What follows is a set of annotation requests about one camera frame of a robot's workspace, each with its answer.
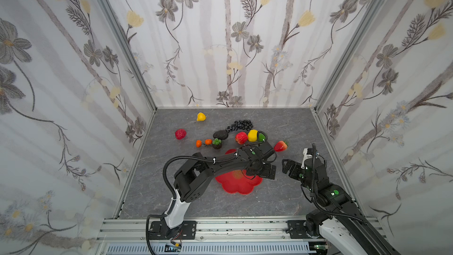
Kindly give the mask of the red apple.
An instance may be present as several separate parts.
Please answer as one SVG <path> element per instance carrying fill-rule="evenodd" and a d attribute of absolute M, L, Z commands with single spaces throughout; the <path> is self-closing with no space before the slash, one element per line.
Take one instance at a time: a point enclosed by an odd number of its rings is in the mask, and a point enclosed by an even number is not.
<path fill-rule="evenodd" d="M 240 145 L 245 144 L 248 141 L 248 134 L 245 132 L 237 133 L 235 136 L 235 141 Z"/>

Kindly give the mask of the red flower-shaped bowl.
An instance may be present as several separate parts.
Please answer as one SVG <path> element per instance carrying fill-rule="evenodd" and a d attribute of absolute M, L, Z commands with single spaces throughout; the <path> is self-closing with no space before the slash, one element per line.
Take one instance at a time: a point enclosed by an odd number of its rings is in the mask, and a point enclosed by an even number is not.
<path fill-rule="evenodd" d="M 249 195 L 254 191 L 256 186 L 262 183 L 263 178 L 247 176 L 245 170 L 236 170 L 217 176 L 215 180 L 229 194 L 239 193 L 241 195 Z"/>

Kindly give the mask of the dark avocado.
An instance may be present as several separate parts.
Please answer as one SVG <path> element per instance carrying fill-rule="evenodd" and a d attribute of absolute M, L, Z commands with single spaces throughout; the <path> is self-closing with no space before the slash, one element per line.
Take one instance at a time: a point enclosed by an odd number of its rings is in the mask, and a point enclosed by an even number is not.
<path fill-rule="evenodd" d="M 216 131 L 213 134 L 213 138 L 219 139 L 219 140 L 226 140 L 228 138 L 228 136 L 229 136 L 229 132 L 227 130 Z"/>

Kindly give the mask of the dark red raspberry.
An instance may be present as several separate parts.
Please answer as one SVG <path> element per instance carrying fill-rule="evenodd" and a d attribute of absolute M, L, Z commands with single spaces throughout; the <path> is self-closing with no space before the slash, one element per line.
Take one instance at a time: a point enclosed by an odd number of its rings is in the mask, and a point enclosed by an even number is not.
<path fill-rule="evenodd" d="M 184 129 L 178 129 L 176 132 L 175 132 L 175 138 L 177 140 L 182 140 L 186 137 L 186 130 Z"/>

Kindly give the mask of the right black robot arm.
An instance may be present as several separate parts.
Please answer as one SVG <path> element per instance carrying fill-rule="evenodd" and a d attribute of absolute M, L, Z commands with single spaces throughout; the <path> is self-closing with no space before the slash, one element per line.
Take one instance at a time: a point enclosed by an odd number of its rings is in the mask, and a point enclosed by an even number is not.
<path fill-rule="evenodd" d="M 330 182 L 326 166 L 315 156 L 302 163 L 282 160 L 283 173 L 308 190 L 307 198 L 315 210 L 306 215 L 301 227 L 290 231 L 322 237 L 344 255 L 398 255 L 399 252 L 366 219 L 352 197 Z"/>

